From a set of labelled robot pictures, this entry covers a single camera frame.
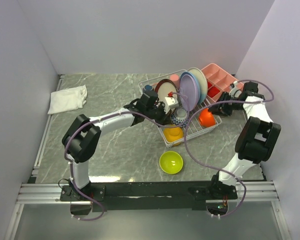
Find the dark blue ceramic mug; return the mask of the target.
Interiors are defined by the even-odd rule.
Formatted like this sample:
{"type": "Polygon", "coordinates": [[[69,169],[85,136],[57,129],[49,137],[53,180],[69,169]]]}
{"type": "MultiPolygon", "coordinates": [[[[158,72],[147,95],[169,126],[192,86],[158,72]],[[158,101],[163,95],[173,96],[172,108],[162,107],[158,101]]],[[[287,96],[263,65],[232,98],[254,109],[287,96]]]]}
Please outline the dark blue ceramic mug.
{"type": "Polygon", "coordinates": [[[142,92],[146,93],[147,91],[153,91],[153,90],[154,90],[153,86],[150,84],[147,84],[143,87],[142,92]]]}

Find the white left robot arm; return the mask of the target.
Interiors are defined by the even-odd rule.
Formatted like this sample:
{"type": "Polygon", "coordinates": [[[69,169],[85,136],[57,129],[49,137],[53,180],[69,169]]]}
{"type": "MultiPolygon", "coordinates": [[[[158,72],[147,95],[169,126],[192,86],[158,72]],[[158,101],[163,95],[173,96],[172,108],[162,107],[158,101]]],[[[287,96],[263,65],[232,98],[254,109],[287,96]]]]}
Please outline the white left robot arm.
{"type": "Polygon", "coordinates": [[[70,164],[72,195],[78,201],[86,200],[91,194],[89,159],[94,155],[100,138],[115,130],[135,126],[145,119],[159,125],[170,124],[172,109],[178,104],[172,92],[162,100],[153,90],[145,91],[119,110],[98,117],[78,115],[62,138],[64,158],[70,164]]]}

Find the white wire dish rack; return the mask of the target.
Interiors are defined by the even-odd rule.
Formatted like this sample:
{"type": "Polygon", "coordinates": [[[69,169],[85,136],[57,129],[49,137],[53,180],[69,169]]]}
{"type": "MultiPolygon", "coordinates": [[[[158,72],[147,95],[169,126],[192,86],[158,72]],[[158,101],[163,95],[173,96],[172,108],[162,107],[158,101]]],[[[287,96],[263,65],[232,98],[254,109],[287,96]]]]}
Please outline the white wire dish rack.
{"type": "MultiPolygon", "coordinates": [[[[153,89],[155,90],[160,81],[163,81],[163,82],[167,83],[168,81],[171,81],[170,77],[172,75],[178,75],[178,77],[181,78],[181,76],[184,74],[184,72],[187,72],[187,71],[185,69],[182,69],[182,70],[172,72],[172,73],[169,73],[169,74],[166,74],[166,75],[162,75],[162,76],[158,76],[158,77],[155,77],[155,78],[152,78],[152,79],[141,81],[138,84],[139,90],[140,90],[141,93],[143,93],[143,90],[145,89],[146,85],[152,86],[153,89]]],[[[195,108],[189,113],[189,116],[185,120],[183,125],[179,127],[182,130],[183,135],[185,134],[186,126],[189,122],[190,117],[196,111],[201,112],[203,107],[205,107],[207,105],[210,105],[212,103],[213,103],[213,101],[208,96],[206,96],[206,98],[202,102],[199,102],[195,106],[195,108]]],[[[209,126],[209,127],[205,127],[205,126],[200,124],[199,116],[196,115],[195,118],[193,118],[192,121],[189,124],[188,131],[186,133],[186,139],[191,140],[191,139],[194,139],[196,137],[207,134],[207,133],[211,132],[213,129],[215,129],[218,125],[220,125],[222,123],[222,120],[221,120],[220,116],[214,116],[213,119],[215,121],[215,124],[212,125],[212,126],[209,126]]],[[[166,137],[165,133],[168,132],[166,130],[166,128],[158,126],[157,129],[158,129],[161,137],[163,138],[163,141],[164,141],[166,147],[168,147],[168,148],[179,145],[180,143],[184,142],[184,136],[182,136],[181,138],[176,137],[176,136],[166,137]]]]}

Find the pink plastic cup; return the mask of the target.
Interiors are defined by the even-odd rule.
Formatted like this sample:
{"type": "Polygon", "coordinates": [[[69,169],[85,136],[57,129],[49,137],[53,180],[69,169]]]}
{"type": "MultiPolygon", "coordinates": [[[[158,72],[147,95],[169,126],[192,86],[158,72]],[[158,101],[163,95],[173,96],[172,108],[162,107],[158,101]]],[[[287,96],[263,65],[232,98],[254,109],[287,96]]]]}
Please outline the pink plastic cup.
{"type": "Polygon", "coordinates": [[[176,87],[180,85],[180,77],[177,74],[172,74],[169,76],[169,79],[175,84],[176,87]]]}

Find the lavender plate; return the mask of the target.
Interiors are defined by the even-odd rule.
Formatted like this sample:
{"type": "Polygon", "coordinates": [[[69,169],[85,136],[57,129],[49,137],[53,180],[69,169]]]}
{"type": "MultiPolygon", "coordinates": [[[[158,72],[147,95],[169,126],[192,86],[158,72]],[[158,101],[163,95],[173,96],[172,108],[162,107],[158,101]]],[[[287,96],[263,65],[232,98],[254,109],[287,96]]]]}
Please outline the lavender plate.
{"type": "Polygon", "coordinates": [[[201,95],[200,85],[192,73],[185,71],[181,74],[179,93],[185,96],[187,101],[181,99],[182,107],[188,112],[192,111],[198,104],[201,95]]]}

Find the dark red rimmed plate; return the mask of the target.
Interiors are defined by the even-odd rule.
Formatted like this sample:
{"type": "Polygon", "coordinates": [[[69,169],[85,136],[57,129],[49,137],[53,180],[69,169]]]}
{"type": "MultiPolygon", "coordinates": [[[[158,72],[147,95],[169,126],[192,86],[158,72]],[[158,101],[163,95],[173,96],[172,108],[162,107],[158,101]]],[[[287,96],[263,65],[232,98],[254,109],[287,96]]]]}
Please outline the dark red rimmed plate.
{"type": "Polygon", "coordinates": [[[156,103],[158,104],[159,102],[163,102],[165,97],[168,97],[168,94],[170,92],[176,93],[177,87],[171,80],[162,79],[157,83],[156,87],[154,88],[154,91],[158,95],[158,100],[156,101],[156,103]]]}

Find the red white patterned bowl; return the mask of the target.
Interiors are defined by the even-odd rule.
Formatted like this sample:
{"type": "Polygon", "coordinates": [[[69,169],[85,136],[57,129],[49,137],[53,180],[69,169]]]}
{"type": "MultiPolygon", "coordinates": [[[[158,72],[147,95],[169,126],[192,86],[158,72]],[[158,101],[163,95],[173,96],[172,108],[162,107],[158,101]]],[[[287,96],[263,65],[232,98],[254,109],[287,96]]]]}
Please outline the red white patterned bowl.
{"type": "Polygon", "coordinates": [[[179,107],[173,112],[170,119],[174,125],[184,128],[189,121],[188,112],[183,107],[179,107]]]}

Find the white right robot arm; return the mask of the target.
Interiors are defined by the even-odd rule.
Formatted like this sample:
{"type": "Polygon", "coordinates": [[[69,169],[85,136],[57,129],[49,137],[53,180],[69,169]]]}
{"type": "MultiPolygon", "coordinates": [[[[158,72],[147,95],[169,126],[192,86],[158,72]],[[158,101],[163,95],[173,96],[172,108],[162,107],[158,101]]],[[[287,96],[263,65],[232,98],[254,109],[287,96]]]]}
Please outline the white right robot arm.
{"type": "Polygon", "coordinates": [[[247,117],[235,143],[234,156],[211,179],[209,193],[214,199],[231,194],[247,170],[269,160],[282,129],[267,112],[267,99],[259,93],[261,82],[244,80],[243,83],[239,95],[224,91],[217,102],[208,108],[210,113],[221,117],[229,117],[233,111],[243,110],[247,117]]]}

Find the orange-yellow bowl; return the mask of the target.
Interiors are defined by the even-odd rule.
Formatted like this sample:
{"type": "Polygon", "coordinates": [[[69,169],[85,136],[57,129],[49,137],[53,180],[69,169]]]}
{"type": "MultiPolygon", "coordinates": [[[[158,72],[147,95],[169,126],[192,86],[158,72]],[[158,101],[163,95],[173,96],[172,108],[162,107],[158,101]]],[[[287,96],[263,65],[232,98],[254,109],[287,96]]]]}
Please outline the orange-yellow bowl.
{"type": "Polygon", "coordinates": [[[184,133],[181,127],[164,128],[163,135],[168,148],[180,145],[181,142],[178,141],[184,138],[184,133]]]}

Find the red-orange bowl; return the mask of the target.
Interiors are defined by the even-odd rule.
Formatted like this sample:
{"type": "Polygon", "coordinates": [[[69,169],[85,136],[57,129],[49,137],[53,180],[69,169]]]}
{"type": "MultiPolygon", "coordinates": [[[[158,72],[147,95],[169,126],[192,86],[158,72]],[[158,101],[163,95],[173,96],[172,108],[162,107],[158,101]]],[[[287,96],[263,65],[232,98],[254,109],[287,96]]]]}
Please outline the red-orange bowl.
{"type": "Polygon", "coordinates": [[[216,124],[215,118],[207,108],[201,111],[198,122],[202,127],[209,128],[216,124]]]}

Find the cream and blue plate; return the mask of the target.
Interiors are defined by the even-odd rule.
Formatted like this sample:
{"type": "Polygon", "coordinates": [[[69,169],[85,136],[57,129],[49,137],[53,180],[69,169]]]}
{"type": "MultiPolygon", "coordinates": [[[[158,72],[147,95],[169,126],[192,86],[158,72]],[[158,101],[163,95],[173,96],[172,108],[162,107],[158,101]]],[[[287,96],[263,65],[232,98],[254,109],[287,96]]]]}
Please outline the cream and blue plate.
{"type": "Polygon", "coordinates": [[[199,102],[202,103],[206,99],[208,93],[208,81],[206,79],[206,76],[200,69],[196,67],[191,67],[187,71],[193,74],[199,83],[200,86],[199,102]]]}

